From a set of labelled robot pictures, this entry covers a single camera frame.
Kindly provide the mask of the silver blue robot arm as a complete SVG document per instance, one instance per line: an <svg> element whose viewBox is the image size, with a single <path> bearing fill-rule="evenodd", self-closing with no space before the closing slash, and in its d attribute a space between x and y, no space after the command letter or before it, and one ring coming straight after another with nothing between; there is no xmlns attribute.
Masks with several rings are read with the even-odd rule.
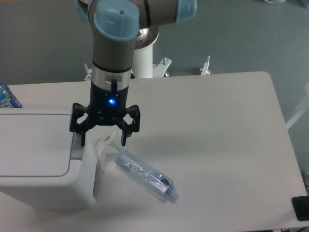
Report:
<svg viewBox="0 0 309 232"><path fill-rule="evenodd" d="M192 19L195 0L77 0L93 32L88 106L72 105L70 131L85 137L95 126L118 126L121 144L140 130L140 109L126 106L136 38L141 29Z"/></svg>

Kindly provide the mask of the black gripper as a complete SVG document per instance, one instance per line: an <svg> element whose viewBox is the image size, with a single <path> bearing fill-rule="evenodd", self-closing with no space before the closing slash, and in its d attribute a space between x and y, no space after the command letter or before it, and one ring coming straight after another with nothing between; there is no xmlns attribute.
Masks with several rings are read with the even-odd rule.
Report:
<svg viewBox="0 0 309 232"><path fill-rule="evenodd" d="M85 146L86 132L99 126L117 125L122 131L121 145L126 145L126 139L140 131L140 108L133 105L126 108L128 87L112 92L101 89L91 83L90 102L88 106L83 106L77 102L73 103L70 116L70 132L81 135L81 146ZM87 114L86 119L78 123L77 120ZM132 119L128 124L124 117L129 115Z"/></svg>

